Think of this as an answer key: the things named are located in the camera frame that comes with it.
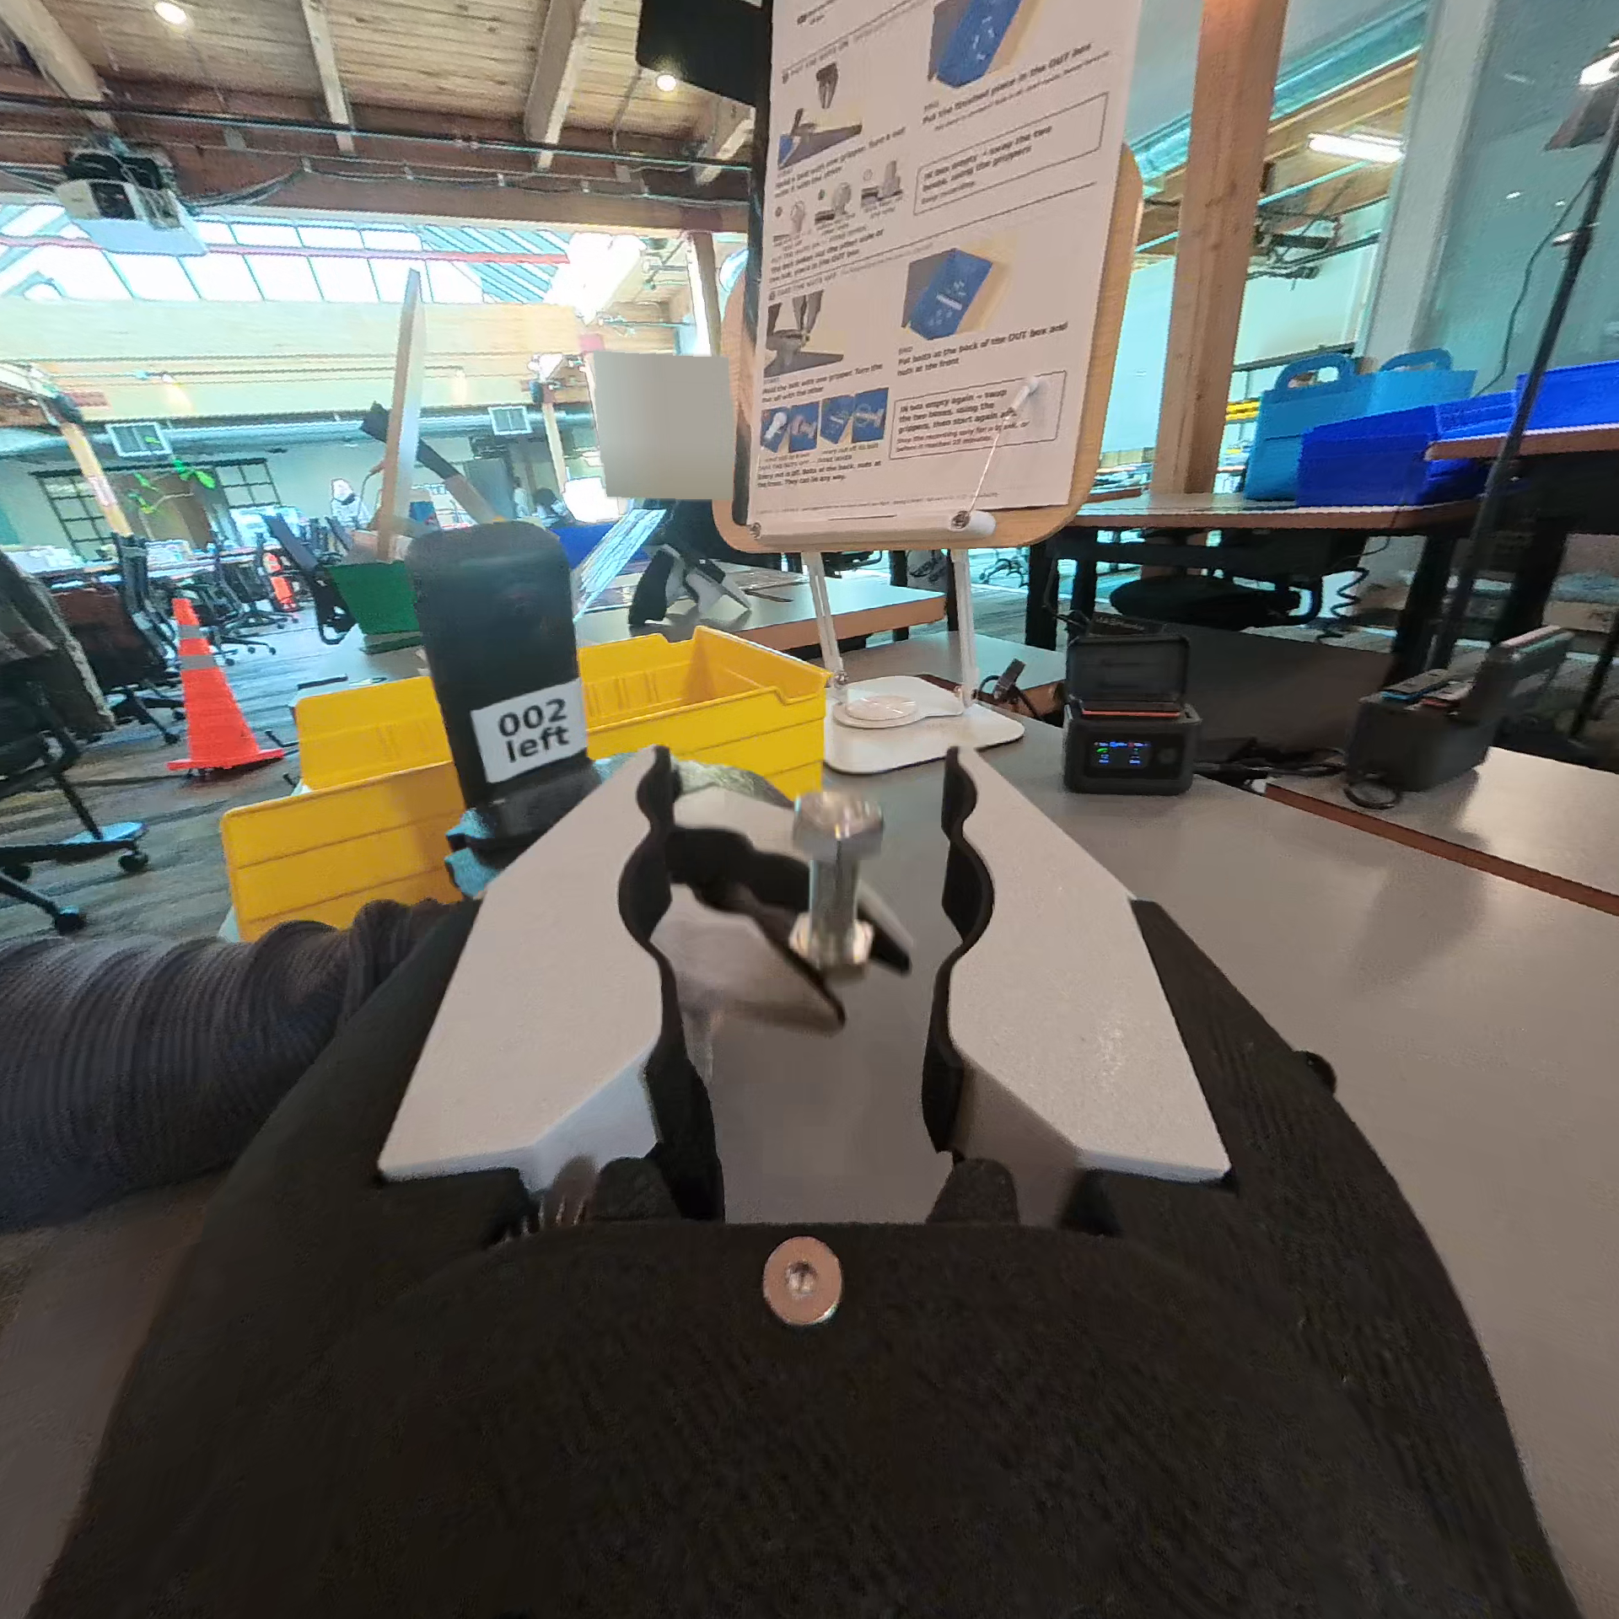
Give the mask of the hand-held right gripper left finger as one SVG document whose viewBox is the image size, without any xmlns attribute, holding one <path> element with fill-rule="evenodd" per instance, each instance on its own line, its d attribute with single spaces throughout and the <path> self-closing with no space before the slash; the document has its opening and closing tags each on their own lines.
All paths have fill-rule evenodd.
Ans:
<svg viewBox="0 0 1619 1619">
<path fill-rule="evenodd" d="M 511 1170 L 542 1200 L 652 1160 L 723 1216 L 716 1116 L 685 1040 L 669 911 L 681 786 L 652 746 L 498 875 L 378 1156 L 390 1183 Z"/>
</svg>

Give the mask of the black office chair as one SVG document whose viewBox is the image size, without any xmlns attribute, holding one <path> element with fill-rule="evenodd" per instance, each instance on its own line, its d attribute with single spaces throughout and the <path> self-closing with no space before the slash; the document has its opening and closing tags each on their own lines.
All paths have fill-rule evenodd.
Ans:
<svg viewBox="0 0 1619 1619">
<path fill-rule="evenodd" d="M 87 863 L 114 857 L 120 871 L 149 871 L 149 828 L 139 823 L 101 823 L 72 780 L 85 742 L 114 728 L 103 688 L 89 659 L 54 605 L 49 587 L 2 557 L 2 798 L 54 790 L 79 821 L 66 840 L 6 842 L 2 848 L 4 898 L 47 917 L 62 938 L 87 927 L 72 904 L 60 904 L 31 886 L 39 863 Z"/>
</svg>

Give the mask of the orange traffic cone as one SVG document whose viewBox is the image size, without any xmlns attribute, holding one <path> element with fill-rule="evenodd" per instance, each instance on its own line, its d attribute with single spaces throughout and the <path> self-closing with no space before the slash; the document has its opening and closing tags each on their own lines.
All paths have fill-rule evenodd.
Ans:
<svg viewBox="0 0 1619 1619">
<path fill-rule="evenodd" d="M 226 665 L 205 636 L 189 597 L 172 599 L 172 618 L 185 703 L 185 755 L 172 759 L 168 771 L 176 776 L 216 776 L 284 761 L 286 747 L 261 744 L 243 715 Z"/>
</svg>

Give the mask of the wooden-edged desk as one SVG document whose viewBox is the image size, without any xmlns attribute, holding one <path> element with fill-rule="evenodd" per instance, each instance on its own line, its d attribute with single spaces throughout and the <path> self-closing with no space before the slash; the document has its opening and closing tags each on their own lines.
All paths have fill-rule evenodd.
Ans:
<svg viewBox="0 0 1619 1619">
<path fill-rule="evenodd" d="M 1618 428 L 1614 422 L 1529 431 L 1510 464 L 1508 505 L 1490 526 L 1525 532 L 1525 553 L 1512 576 L 1490 636 L 1502 641 L 1550 622 L 1571 535 L 1616 535 Z M 1261 562 L 1286 580 L 1326 578 L 1350 566 L 1350 537 L 1417 537 L 1419 566 L 1396 620 L 1394 672 L 1417 674 L 1444 636 L 1454 595 L 1465 599 L 1463 566 L 1485 566 L 1486 547 L 1465 547 L 1479 499 L 1433 505 L 1311 507 L 1253 501 L 1244 495 L 1136 493 L 1093 499 L 1066 518 L 1057 535 L 1039 539 L 1028 557 L 1024 638 L 1055 649 L 1061 632 L 1059 566 L 1076 560 L 1078 586 L 1068 611 L 1095 607 L 1103 557 L 1126 566 L 1211 568 Z"/>
</svg>

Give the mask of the black tripod pole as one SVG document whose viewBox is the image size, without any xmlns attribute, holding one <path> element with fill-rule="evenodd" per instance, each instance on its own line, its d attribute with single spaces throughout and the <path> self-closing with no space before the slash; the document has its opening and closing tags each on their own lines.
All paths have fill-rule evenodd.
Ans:
<svg viewBox="0 0 1619 1619">
<path fill-rule="evenodd" d="M 1618 158 L 1616 81 L 1618 40 L 1612 38 L 1606 52 L 1594 57 L 1581 71 L 1575 104 L 1548 144 L 1550 150 L 1573 150 L 1579 146 L 1598 144 L 1600 154 L 1592 165 L 1589 187 L 1585 189 L 1585 208 L 1577 225 L 1573 231 L 1558 237 L 1565 244 L 1565 264 L 1560 271 L 1542 333 L 1537 339 L 1525 385 L 1519 389 L 1510 429 L 1504 435 L 1502 447 L 1492 456 L 1481 508 L 1467 539 L 1459 545 L 1456 555 L 1454 584 L 1448 589 L 1444 614 L 1431 647 L 1440 665 L 1448 665 L 1452 661 L 1456 641 L 1463 634 L 1483 551 L 1494 535 L 1498 518 L 1504 514 L 1513 468 L 1531 429 L 1533 410 L 1546 383 L 1548 370 L 1552 368 L 1554 350 L 1560 335 L 1564 333 L 1573 295 L 1587 266 L 1596 225 L 1614 179 Z"/>
</svg>

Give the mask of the dark grey charging case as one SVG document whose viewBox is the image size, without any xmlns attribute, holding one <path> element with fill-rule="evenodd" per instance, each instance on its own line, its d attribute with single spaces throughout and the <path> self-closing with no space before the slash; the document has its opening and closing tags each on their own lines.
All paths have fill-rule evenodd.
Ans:
<svg viewBox="0 0 1619 1619">
<path fill-rule="evenodd" d="M 1346 798 L 1384 809 L 1475 771 L 1571 647 L 1569 630 L 1542 626 L 1498 641 L 1469 670 L 1436 667 L 1361 697 L 1342 749 Z"/>
</svg>

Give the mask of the person's left forearm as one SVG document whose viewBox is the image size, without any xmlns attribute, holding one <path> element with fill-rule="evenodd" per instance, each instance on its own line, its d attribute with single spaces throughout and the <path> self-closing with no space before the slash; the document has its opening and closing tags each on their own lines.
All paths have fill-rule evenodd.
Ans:
<svg viewBox="0 0 1619 1619">
<path fill-rule="evenodd" d="M 232 1164 L 451 913 L 382 900 L 344 927 L 280 923 L 253 942 L 6 942 L 4 1233 Z"/>
</svg>

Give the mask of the blue plastic tote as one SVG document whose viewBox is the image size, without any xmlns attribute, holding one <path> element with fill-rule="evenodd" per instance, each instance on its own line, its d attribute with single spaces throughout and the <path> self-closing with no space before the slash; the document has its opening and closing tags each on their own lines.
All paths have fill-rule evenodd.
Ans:
<svg viewBox="0 0 1619 1619">
<path fill-rule="evenodd" d="M 1467 399 L 1475 379 L 1475 370 L 1452 366 L 1448 350 L 1411 350 L 1379 370 L 1361 370 L 1355 356 L 1340 350 L 1296 358 L 1259 399 L 1244 493 L 1261 501 L 1296 501 L 1309 431 Z"/>
</svg>

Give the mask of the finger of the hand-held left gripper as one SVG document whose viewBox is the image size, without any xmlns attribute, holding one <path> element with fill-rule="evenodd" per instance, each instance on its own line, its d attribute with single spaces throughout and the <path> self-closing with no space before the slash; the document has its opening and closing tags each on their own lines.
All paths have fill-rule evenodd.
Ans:
<svg viewBox="0 0 1619 1619">
<path fill-rule="evenodd" d="M 671 880 L 704 892 L 744 884 L 773 904 L 808 902 L 808 865 L 795 846 L 795 811 L 762 799 L 683 799 L 671 832 Z M 895 907 L 860 875 L 860 917 L 877 927 L 870 967 L 914 969 L 914 940 Z"/>
<path fill-rule="evenodd" d="M 675 882 L 654 948 L 675 971 L 685 1046 L 714 1056 L 735 1021 L 833 1037 L 845 1006 L 793 948 L 802 904 L 773 904 L 741 882 L 704 892 Z"/>
</svg>

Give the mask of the blue plastic bin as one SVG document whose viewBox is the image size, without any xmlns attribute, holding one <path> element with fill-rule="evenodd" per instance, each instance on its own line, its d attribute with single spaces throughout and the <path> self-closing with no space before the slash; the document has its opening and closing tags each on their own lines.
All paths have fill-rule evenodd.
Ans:
<svg viewBox="0 0 1619 1619">
<path fill-rule="evenodd" d="M 1431 445 L 1504 435 L 1512 391 L 1448 399 L 1325 424 L 1303 435 L 1296 501 L 1307 507 L 1411 508 L 1483 493 L 1481 458 L 1429 458 Z"/>
</svg>

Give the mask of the yellow plastic bin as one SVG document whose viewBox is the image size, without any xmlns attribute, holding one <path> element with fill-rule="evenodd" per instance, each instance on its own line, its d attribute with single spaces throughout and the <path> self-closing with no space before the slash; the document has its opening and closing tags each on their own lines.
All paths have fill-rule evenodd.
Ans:
<svg viewBox="0 0 1619 1619">
<path fill-rule="evenodd" d="M 413 678 L 315 693 L 295 707 L 301 786 L 228 811 L 220 842 L 239 940 L 288 921 L 349 925 L 374 900 L 450 902 L 450 830 L 465 809 L 426 659 Z M 700 626 L 581 649 L 590 757 L 662 744 L 785 798 L 823 778 L 827 672 Z"/>
</svg>

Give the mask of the steel hex bolt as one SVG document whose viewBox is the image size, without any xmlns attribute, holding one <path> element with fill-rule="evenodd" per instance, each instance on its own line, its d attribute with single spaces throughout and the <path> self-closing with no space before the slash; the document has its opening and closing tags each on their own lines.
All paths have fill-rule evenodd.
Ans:
<svg viewBox="0 0 1619 1619">
<path fill-rule="evenodd" d="M 862 863 L 881 852 L 885 819 L 877 801 L 845 792 L 796 799 L 795 846 L 808 865 L 806 911 L 827 925 L 860 917 Z"/>
</svg>

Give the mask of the ceiling projector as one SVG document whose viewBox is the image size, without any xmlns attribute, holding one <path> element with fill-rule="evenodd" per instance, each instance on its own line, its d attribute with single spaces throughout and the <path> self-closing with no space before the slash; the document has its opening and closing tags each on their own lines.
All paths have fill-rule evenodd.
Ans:
<svg viewBox="0 0 1619 1619">
<path fill-rule="evenodd" d="M 164 162 L 122 148 L 81 146 L 66 154 L 56 200 L 106 252 L 207 256 L 211 244 Z"/>
</svg>

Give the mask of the green bin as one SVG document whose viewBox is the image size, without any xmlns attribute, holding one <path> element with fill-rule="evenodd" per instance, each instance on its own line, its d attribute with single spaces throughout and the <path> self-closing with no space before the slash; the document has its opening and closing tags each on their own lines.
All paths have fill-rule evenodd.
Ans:
<svg viewBox="0 0 1619 1619">
<path fill-rule="evenodd" d="M 413 576 L 403 559 L 334 562 L 326 576 L 369 649 L 421 645 Z"/>
</svg>

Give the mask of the wooden post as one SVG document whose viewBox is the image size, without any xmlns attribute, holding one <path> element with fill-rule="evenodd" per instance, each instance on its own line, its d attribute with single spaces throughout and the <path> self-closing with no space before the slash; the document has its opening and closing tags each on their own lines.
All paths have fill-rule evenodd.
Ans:
<svg viewBox="0 0 1619 1619">
<path fill-rule="evenodd" d="M 1149 489 L 1215 489 L 1259 221 L 1286 2 L 1205 2 Z"/>
</svg>

